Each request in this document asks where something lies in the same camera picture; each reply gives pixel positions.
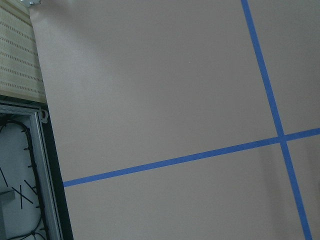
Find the aluminium frame rail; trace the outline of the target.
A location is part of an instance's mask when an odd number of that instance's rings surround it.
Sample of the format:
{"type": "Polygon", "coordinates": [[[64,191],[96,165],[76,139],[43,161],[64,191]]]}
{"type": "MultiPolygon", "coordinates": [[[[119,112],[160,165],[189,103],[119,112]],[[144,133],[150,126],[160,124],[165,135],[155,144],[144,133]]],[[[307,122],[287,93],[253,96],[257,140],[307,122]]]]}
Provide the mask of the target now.
{"type": "Polygon", "coordinates": [[[0,238],[62,240],[40,107],[0,103],[0,238]]]}

